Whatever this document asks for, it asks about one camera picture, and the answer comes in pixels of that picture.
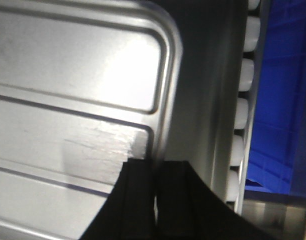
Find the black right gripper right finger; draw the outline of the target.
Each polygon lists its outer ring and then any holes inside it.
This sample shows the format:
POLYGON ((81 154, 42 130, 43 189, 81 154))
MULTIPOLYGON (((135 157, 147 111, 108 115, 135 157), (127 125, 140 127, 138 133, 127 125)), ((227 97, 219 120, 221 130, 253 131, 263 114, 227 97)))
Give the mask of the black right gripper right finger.
POLYGON ((165 161, 156 180, 159 240, 272 240, 231 210, 187 161, 165 161))

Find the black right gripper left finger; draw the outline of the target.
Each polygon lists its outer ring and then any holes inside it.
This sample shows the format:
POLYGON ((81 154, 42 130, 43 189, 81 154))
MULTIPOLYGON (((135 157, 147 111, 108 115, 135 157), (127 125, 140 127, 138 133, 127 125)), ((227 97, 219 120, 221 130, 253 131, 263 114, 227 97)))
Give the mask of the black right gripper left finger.
POLYGON ((81 240, 152 240, 155 232, 153 175, 145 160, 124 162, 118 179, 81 240))

